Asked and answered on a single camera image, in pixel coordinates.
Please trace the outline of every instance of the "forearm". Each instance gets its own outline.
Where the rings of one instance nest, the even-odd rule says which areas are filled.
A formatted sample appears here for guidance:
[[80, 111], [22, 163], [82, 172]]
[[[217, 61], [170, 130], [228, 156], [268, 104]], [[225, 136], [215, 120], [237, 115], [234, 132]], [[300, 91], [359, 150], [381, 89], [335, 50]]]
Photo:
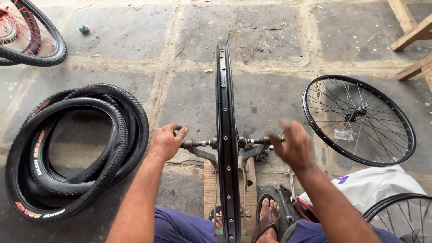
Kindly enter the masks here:
[[361, 214], [315, 165], [297, 173], [329, 242], [381, 242]]
[[155, 204], [165, 161], [147, 156], [118, 210], [107, 243], [153, 242]]

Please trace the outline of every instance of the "flip-flop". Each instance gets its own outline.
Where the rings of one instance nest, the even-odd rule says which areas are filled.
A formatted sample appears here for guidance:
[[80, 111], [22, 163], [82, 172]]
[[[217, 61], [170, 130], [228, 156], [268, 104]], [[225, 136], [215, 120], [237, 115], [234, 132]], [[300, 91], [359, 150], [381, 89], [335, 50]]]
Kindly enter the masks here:
[[269, 200], [269, 204], [270, 204], [270, 200], [274, 201], [274, 198], [269, 194], [263, 194], [258, 199], [257, 216], [256, 216], [257, 222], [256, 222], [254, 237], [252, 237], [251, 243], [255, 243], [257, 239], [264, 233], [264, 231], [266, 231], [270, 227], [274, 227], [277, 235], [278, 223], [275, 215], [271, 210], [269, 210], [269, 213], [266, 216], [264, 216], [262, 220], [260, 220], [260, 212], [262, 209], [263, 201], [266, 198]]
[[[222, 207], [221, 206], [217, 206], [216, 207], [216, 211], [217, 211], [216, 213], [219, 213], [220, 211], [222, 211]], [[216, 215], [214, 212], [215, 212], [215, 209], [212, 209], [212, 211], [209, 214], [209, 220], [210, 221], [212, 221], [213, 218], [214, 218], [214, 216]]]

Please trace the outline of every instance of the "open-end wrench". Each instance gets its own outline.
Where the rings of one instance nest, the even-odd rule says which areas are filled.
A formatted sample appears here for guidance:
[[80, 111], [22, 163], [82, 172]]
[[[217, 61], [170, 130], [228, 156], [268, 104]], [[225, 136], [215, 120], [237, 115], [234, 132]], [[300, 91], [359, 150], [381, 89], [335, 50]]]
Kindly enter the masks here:
[[294, 193], [294, 171], [292, 171], [291, 169], [288, 169], [288, 175], [289, 175], [289, 183], [291, 184], [291, 197], [290, 200], [291, 202], [297, 203], [297, 199], [295, 198], [295, 193]]
[[275, 182], [274, 183], [274, 188], [279, 193], [280, 200], [282, 201], [283, 209], [285, 209], [286, 221], [288, 223], [289, 223], [289, 221], [291, 221], [291, 223], [294, 223], [294, 218], [289, 214], [288, 206], [286, 205], [285, 199], [283, 198], [282, 189], [280, 188], [280, 184], [278, 184], [277, 182]]

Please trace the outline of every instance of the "wooden stand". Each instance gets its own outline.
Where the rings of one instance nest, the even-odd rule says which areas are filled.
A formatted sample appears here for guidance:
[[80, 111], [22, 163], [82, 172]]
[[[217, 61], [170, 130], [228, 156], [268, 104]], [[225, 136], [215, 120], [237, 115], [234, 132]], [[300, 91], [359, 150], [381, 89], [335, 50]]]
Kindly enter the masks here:
[[432, 33], [429, 32], [432, 29], [432, 14], [417, 24], [407, 5], [401, 0], [388, 0], [388, 4], [405, 32], [404, 36], [391, 45], [393, 51], [402, 51], [416, 40], [432, 39]]
[[[243, 205], [243, 210], [246, 210], [247, 214], [251, 217], [246, 218], [247, 221], [247, 236], [241, 237], [241, 241], [243, 243], [250, 243], [252, 240], [252, 237], [255, 232], [255, 222], [256, 222], [256, 215], [255, 211], [257, 208], [257, 180], [255, 177], [255, 164], [254, 164], [254, 158], [251, 157], [248, 159], [248, 166], [247, 166], [246, 174], [248, 180], [252, 181], [252, 185], [247, 188], [246, 191], [246, 204], [243, 205], [243, 172], [238, 171], [239, 175], [239, 186], [240, 186], [240, 203]], [[217, 187], [216, 187], [216, 181], [215, 181], [215, 173], [212, 173], [213, 166], [210, 163], [210, 161], [206, 160], [204, 162], [204, 218], [208, 218], [210, 212], [213, 210], [214, 207], [214, 199], [215, 199], [215, 190], [218, 191], [218, 197], [217, 197], [217, 205], [220, 205], [220, 191], [219, 191], [219, 175], [218, 172], [216, 172], [216, 177], [218, 180]], [[244, 229], [244, 218], [241, 218], [241, 228]]]
[[[416, 40], [432, 39], [432, 33], [429, 32], [432, 29], [432, 14], [417, 24], [407, 5], [401, 0], [388, 0], [388, 3], [403, 32], [405, 32], [404, 36], [391, 45], [394, 51], [402, 51]], [[429, 89], [432, 92], [432, 53], [398, 72], [396, 78], [399, 81], [406, 81], [421, 72], [425, 74]]]

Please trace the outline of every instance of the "stack of tires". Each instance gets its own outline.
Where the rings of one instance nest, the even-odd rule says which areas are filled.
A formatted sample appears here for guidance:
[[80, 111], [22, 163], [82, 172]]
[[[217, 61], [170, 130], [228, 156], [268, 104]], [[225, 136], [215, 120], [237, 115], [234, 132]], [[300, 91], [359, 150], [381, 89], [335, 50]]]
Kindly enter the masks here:
[[[106, 148], [88, 168], [67, 178], [51, 166], [48, 149], [63, 114], [93, 110], [107, 116]], [[6, 191], [20, 215], [37, 223], [68, 219], [92, 205], [142, 160], [149, 138], [146, 113], [127, 91], [109, 84], [65, 90], [41, 102], [27, 117], [6, 162]]]

